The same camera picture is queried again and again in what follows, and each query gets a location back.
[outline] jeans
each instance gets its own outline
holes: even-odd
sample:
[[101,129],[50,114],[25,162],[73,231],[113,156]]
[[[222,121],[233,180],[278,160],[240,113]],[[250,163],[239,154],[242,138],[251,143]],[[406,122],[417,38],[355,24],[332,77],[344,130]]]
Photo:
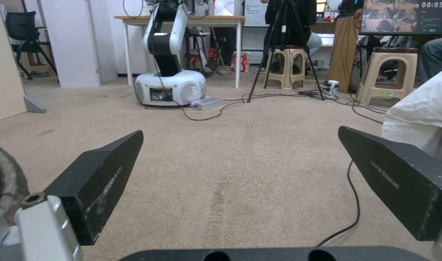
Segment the jeans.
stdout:
[[421,84],[442,71],[442,38],[428,41],[419,53],[418,75]]
[[[314,32],[311,32],[311,35],[309,36],[308,42],[306,43],[306,45],[309,48],[309,56],[313,56],[317,53],[317,50],[319,49],[319,46],[322,45],[322,40],[321,37],[319,37],[319,35],[315,34]],[[279,62],[279,54],[274,54],[274,57],[272,58],[272,62]],[[301,55],[298,55],[295,60],[294,60],[294,64],[300,68],[301,67]]]

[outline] whiteboard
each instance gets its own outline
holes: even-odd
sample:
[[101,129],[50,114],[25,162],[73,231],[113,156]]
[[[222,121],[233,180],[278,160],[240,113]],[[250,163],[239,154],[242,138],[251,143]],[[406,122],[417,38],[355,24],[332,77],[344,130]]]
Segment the whiteboard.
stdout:
[[244,26],[268,27],[264,21],[267,4],[261,3],[261,0],[245,0],[245,23]]

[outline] gray fur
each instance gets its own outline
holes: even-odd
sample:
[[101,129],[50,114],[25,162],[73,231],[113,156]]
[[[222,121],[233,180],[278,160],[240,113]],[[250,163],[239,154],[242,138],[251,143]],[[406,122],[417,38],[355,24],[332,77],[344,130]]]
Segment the gray fur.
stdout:
[[29,195],[27,179],[16,160],[0,148],[0,210],[5,220],[14,225],[14,214],[20,201]]

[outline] white table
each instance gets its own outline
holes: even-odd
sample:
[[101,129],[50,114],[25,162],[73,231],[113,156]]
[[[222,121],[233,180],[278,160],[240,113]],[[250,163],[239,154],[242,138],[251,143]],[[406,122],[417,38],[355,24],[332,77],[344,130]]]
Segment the white table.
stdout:
[[[242,24],[245,22],[244,16],[206,16],[202,19],[201,16],[194,15],[194,19],[188,19],[187,26],[209,26],[209,27],[225,27],[225,28],[237,28],[237,59],[235,71],[235,87],[239,87],[240,82],[240,54],[242,50]],[[128,35],[128,25],[146,26],[150,20],[149,15],[140,16],[138,18],[130,18],[128,16],[115,16],[116,19],[123,20],[124,28],[124,51],[126,54],[126,68],[128,71],[128,84],[131,86],[132,81],[132,71],[130,66],[130,56],[129,56],[129,35]]]

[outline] timer display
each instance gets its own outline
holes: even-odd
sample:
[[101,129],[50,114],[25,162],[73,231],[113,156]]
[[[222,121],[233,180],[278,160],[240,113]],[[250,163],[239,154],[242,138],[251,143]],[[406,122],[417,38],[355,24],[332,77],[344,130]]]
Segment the timer display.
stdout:
[[442,2],[422,2],[422,8],[442,8]]

